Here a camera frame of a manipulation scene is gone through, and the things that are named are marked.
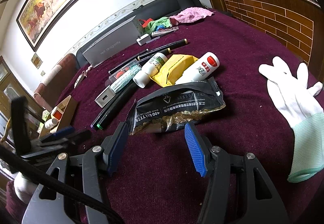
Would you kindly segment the pink cloth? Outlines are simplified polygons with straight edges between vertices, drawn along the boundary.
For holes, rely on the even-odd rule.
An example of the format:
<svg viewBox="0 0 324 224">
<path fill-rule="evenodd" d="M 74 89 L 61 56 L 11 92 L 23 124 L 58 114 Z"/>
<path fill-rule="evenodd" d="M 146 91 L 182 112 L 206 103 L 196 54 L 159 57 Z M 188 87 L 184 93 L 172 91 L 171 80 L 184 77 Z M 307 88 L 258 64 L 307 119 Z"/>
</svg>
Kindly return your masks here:
<svg viewBox="0 0 324 224">
<path fill-rule="evenodd" d="M 201 7 L 190 7 L 179 14 L 170 16 L 169 20 L 173 26 L 178 26 L 179 24 L 194 23 L 206 17 L 212 16 L 214 13 L 210 10 Z"/>
</svg>

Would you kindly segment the silver grey long box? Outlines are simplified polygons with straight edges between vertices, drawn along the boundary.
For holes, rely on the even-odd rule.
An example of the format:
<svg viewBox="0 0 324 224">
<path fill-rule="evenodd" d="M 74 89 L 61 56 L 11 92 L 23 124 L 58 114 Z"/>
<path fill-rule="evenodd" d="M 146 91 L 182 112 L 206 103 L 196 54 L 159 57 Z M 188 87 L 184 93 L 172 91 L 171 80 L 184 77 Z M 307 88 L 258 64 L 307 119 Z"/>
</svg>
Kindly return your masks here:
<svg viewBox="0 0 324 224">
<path fill-rule="evenodd" d="M 144 34 L 144 28 L 135 16 L 114 27 L 82 53 L 92 67 L 97 67 L 118 52 L 136 43 Z"/>
</svg>

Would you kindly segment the black marker yellow cap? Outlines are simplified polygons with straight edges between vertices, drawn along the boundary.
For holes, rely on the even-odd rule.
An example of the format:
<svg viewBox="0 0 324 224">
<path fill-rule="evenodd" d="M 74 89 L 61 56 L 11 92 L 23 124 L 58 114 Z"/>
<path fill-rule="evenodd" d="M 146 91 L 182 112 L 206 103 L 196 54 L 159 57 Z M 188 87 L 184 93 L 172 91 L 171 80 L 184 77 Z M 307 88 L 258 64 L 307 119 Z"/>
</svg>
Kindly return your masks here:
<svg viewBox="0 0 324 224">
<path fill-rule="evenodd" d="M 138 56 L 137 57 L 137 60 L 138 61 L 141 61 L 141 60 L 146 59 L 146 58 L 151 58 L 151 57 L 153 57 L 157 53 L 162 53 L 165 56 L 167 56 L 167 55 L 169 55 L 169 54 L 172 53 L 172 50 L 171 50 L 171 48 L 164 48 L 162 50 L 150 51 L 150 52 L 144 54 L 143 56 Z"/>
</svg>

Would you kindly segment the clear pen package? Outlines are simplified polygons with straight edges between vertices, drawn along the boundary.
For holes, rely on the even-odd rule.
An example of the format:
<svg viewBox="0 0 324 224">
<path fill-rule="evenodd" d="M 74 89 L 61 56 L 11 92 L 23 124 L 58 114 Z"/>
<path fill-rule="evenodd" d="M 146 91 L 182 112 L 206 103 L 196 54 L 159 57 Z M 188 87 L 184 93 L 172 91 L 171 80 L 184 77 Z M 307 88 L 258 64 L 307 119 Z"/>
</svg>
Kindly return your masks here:
<svg viewBox="0 0 324 224">
<path fill-rule="evenodd" d="M 152 39 L 147 41 L 146 43 L 151 43 L 156 39 L 159 39 L 161 36 L 167 35 L 169 33 L 173 33 L 178 30 L 178 26 L 167 28 L 167 29 L 159 29 L 158 31 L 154 31 L 151 33 Z"/>
</svg>

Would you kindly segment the black marker grey cap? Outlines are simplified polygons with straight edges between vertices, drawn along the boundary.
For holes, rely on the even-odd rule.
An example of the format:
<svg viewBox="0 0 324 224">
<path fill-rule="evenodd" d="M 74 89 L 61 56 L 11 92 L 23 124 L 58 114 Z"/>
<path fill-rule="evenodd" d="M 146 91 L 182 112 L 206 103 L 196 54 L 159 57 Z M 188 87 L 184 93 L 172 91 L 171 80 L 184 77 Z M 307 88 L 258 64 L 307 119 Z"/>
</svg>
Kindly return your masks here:
<svg viewBox="0 0 324 224">
<path fill-rule="evenodd" d="M 138 54 L 136 54 L 136 55 L 130 57 L 129 59 L 123 61 L 122 63 L 120 63 L 119 65 L 117 65 L 116 67 L 114 67 L 113 69 L 110 69 L 110 70 L 108 71 L 108 73 L 109 73 L 109 74 L 112 74 L 112 73 L 116 72 L 118 69 L 120 69 L 120 68 L 123 67 L 124 65 L 127 65 L 127 64 L 130 63 L 132 60 L 137 59 L 139 56 L 141 56 L 141 55 L 147 53 L 148 51 L 149 51 L 149 49 L 146 48 L 144 51 L 142 51 L 142 52 L 140 52 L 140 53 L 138 53 Z"/>
</svg>

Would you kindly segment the white bottle red cap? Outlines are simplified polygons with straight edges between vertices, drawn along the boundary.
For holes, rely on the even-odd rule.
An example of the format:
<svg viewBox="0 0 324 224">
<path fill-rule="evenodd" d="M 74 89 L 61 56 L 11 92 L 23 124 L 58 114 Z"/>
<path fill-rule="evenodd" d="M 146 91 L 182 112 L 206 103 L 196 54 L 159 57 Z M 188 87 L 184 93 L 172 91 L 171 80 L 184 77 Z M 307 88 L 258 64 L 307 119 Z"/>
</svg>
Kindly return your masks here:
<svg viewBox="0 0 324 224">
<path fill-rule="evenodd" d="M 205 80 L 219 66 L 218 57 L 212 52 L 207 52 L 183 72 L 182 76 L 175 81 L 175 85 Z"/>
</svg>

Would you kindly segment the yellow foil packet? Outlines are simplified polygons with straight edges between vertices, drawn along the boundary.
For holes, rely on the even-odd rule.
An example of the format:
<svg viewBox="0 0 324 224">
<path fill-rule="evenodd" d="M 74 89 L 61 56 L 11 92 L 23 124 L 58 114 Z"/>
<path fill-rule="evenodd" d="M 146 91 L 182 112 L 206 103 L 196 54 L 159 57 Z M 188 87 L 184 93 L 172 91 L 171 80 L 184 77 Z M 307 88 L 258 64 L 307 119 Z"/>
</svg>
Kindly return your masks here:
<svg viewBox="0 0 324 224">
<path fill-rule="evenodd" d="M 198 60 L 187 54 L 173 54 L 151 79 L 161 87 L 172 86 L 184 71 Z"/>
</svg>

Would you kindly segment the white pill bottle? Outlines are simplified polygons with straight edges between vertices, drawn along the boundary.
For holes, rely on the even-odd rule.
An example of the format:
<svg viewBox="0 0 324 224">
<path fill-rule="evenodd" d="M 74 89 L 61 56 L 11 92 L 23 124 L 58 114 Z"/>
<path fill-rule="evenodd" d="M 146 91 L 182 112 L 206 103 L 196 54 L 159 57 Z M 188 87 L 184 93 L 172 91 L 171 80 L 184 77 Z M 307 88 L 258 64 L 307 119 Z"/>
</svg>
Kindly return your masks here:
<svg viewBox="0 0 324 224">
<path fill-rule="evenodd" d="M 47 130 L 52 130 L 56 125 L 58 125 L 59 120 L 57 118 L 50 118 L 48 119 L 44 126 Z"/>
</svg>

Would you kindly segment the black marker gold cap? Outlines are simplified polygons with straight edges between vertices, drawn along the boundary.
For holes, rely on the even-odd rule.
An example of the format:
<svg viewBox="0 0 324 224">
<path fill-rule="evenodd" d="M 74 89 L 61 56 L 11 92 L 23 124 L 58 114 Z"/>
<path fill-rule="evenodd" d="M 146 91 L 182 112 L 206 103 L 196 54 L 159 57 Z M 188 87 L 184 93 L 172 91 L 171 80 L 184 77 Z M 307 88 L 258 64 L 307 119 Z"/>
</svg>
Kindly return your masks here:
<svg viewBox="0 0 324 224">
<path fill-rule="evenodd" d="M 142 56 L 144 56 L 145 54 L 150 54 L 150 53 L 153 53 L 153 52 L 161 51 L 161 50 L 163 50 L 165 48 L 179 48 L 179 47 L 184 46 L 184 45 L 187 45 L 187 44 L 188 44 L 188 40 L 187 39 L 182 39 L 182 40 L 174 41 L 172 43 L 169 43 L 169 44 L 160 46 L 160 47 L 155 48 L 153 50 L 144 52 L 144 54 L 142 54 Z"/>
</svg>

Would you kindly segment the green cloth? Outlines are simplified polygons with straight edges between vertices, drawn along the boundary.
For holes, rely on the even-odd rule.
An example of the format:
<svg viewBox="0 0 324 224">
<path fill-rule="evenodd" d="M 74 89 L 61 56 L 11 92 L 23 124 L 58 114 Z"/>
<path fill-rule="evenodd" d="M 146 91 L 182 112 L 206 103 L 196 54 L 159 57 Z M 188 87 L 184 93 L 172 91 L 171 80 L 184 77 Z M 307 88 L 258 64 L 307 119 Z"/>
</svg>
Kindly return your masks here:
<svg viewBox="0 0 324 224">
<path fill-rule="evenodd" d="M 166 29 L 172 26 L 169 17 L 161 17 L 160 19 L 150 21 L 144 28 L 144 33 L 151 35 L 152 32 L 158 31 L 160 28 Z"/>
</svg>

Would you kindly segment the teal white pack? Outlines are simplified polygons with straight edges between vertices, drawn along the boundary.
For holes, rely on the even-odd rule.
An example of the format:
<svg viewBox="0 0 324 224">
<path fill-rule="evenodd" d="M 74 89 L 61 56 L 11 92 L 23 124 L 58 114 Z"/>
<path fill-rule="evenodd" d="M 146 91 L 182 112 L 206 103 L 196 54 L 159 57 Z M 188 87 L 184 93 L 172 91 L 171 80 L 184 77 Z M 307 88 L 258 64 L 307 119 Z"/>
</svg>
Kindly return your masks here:
<svg viewBox="0 0 324 224">
<path fill-rule="evenodd" d="M 122 88 L 124 88 L 133 77 L 141 70 L 139 65 L 133 65 L 127 70 L 123 75 L 121 75 L 116 81 L 114 81 L 110 88 L 114 93 L 119 92 Z"/>
</svg>

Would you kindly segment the small white charger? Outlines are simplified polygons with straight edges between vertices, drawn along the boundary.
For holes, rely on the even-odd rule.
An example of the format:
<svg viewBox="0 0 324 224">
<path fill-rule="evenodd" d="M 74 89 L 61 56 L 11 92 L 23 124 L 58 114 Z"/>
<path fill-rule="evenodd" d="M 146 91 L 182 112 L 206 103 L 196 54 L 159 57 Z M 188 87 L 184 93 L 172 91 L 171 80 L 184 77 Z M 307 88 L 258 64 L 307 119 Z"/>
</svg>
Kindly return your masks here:
<svg viewBox="0 0 324 224">
<path fill-rule="evenodd" d="M 140 46 L 143 46 L 150 40 L 151 40 L 151 36 L 149 34 L 144 34 L 141 37 L 137 38 L 136 41 Z"/>
</svg>

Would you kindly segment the cardboard tray box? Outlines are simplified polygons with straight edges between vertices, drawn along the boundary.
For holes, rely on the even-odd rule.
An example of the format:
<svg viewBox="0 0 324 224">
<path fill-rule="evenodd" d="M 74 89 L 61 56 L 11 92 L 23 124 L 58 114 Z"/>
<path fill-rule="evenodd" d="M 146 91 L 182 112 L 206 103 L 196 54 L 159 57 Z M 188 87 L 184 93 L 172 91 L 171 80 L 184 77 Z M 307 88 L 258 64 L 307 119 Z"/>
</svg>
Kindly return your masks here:
<svg viewBox="0 0 324 224">
<path fill-rule="evenodd" d="M 54 109 L 50 112 L 39 138 L 48 135 L 49 133 L 55 133 L 70 125 L 74 112 L 77 107 L 77 101 L 69 95 L 62 100 Z"/>
</svg>

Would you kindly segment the black gold snack packet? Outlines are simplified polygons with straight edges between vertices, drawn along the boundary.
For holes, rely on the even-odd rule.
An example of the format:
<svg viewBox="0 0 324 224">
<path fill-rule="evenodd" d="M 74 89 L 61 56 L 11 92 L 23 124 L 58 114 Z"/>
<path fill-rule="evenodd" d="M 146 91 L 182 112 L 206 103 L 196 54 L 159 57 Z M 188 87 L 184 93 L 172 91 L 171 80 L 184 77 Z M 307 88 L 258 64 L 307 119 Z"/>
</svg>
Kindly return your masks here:
<svg viewBox="0 0 324 224">
<path fill-rule="evenodd" d="M 130 135 L 172 132 L 224 107 L 222 91 L 214 78 L 209 78 L 152 92 L 133 104 L 126 122 Z"/>
</svg>

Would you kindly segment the white bottle green label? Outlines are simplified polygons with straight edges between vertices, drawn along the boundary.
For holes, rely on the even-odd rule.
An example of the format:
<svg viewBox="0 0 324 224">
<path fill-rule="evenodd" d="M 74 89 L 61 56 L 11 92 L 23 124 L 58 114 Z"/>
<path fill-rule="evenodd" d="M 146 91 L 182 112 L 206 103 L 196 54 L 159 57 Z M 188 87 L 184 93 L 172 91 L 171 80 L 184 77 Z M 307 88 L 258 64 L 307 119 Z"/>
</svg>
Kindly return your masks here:
<svg viewBox="0 0 324 224">
<path fill-rule="evenodd" d="M 145 86 L 150 82 L 151 77 L 160 71 L 161 67 L 167 62 L 167 60 L 167 56 L 161 52 L 152 56 L 133 77 L 135 84 L 142 89 L 145 88 Z"/>
</svg>

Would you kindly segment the white power adapter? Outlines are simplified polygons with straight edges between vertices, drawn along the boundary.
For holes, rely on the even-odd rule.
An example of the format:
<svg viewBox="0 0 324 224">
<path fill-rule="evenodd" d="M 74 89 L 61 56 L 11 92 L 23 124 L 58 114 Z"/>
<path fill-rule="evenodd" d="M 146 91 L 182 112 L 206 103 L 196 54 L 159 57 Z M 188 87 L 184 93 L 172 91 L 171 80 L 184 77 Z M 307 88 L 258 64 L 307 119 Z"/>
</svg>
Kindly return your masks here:
<svg viewBox="0 0 324 224">
<path fill-rule="evenodd" d="M 106 87 L 101 93 L 100 95 L 95 99 L 95 102 L 101 107 L 103 108 L 105 105 L 108 104 L 108 102 L 110 102 L 114 97 L 115 97 L 116 93 L 114 92 L 114 90 L 111 89 L 110 86 Z"/>
</svg>

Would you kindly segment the dark red tablecloth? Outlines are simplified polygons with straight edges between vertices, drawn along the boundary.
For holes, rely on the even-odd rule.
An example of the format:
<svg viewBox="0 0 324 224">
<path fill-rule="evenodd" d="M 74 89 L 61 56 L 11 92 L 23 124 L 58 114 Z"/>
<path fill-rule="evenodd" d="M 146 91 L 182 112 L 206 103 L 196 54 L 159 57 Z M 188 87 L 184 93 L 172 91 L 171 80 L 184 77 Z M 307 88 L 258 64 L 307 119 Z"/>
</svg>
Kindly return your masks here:
<svg viewBox="0 0 324 224">
<path fill-rule="evenodd" d="M 73 127 L 91 134 L 76 155 L 40 171 L 1 150 L 32 181 L 21 223 L 296 223 L 323 196 L 323 90 L 282 43 L 215 12 L 181 26 L 178 55 L 195 56 L 182 84 L 131 83 L 95 130 L 94 99 L 132 45 L 64 95 Z"/>
</svg>

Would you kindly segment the white cotton glove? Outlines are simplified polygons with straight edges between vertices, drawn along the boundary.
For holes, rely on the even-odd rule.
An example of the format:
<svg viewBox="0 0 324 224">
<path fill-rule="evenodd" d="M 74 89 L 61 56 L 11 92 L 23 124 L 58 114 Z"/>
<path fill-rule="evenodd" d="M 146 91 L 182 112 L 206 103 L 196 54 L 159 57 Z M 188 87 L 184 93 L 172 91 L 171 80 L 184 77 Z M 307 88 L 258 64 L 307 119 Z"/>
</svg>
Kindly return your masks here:
<svg viewBox="0 0 324 224">
<path fill-rule="evenodd" d="M 269 96 L 294 132 L 288 181 L 308 180 L 323 169 L 323 108 L 315 98 L 322 91 L 323 83 L 318 81 L 308 87 L 307 65 L 300 63 L 294 77 L 287 63 L 278 56 L 272 59 L 272 65 L 260 65 L 259 73 L 267 78 Z"/>
</svg>

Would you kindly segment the wooden brick-pattern cabinet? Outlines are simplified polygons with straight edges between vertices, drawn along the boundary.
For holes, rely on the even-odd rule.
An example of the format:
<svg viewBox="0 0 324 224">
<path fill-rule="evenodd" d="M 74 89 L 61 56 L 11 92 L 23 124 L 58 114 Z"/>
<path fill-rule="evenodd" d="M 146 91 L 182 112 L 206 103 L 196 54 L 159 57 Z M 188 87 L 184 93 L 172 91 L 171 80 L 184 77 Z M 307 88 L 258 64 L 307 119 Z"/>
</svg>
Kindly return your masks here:
<svg viewBox="0 0 324 224">
<path fill-rule="evenodd" d="M 323 80 L 323 10 L 311 0 L 210 0 L 214 9 L 227 11 L 278 40 Z"/>
</svg>

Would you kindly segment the clear case red items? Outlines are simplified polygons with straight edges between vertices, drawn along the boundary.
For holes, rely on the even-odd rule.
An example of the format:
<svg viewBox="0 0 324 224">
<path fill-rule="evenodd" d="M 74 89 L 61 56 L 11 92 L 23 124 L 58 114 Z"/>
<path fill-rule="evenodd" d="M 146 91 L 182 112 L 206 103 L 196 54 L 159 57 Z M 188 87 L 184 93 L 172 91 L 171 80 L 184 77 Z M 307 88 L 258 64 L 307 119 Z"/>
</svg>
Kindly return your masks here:
<svg viewBox="0 0 324 224">
<path fill-rule="evenodd" d="M 138 60 L 133 59 L 129 63 L 124 63 L 121 67 L 117 67 L 116 70 L 111 71 L 110 75 L 108 77 L 108 80 L 105 82 L 105 87 L 108 87 L 113 82 L 115 82 L 118 78 L 120 78 L 122 75 L 124 75 L 125 72 L 130 70 L 130 68 L 133 67 L 134 65 L 140 66 L 140 64 L 138 63 Z"/>
</svg>

